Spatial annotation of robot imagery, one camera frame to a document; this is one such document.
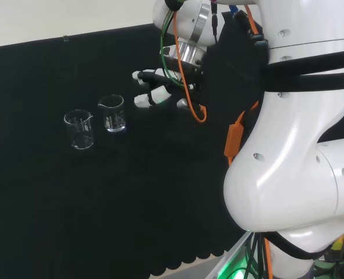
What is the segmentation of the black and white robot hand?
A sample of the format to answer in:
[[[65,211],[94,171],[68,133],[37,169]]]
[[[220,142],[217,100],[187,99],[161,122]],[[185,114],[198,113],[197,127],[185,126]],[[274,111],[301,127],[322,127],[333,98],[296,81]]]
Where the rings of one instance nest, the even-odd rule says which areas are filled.
[[[199,112],[203,101],[203,73],[196,67],[182,63],[187,89],[193,108]],[[145,90],[137,94],[133,103],[140,110],[188,110],[187,97],[182,76],[177,68],[165,70],[162,68],[145,69],[132,73],[136,84]]]

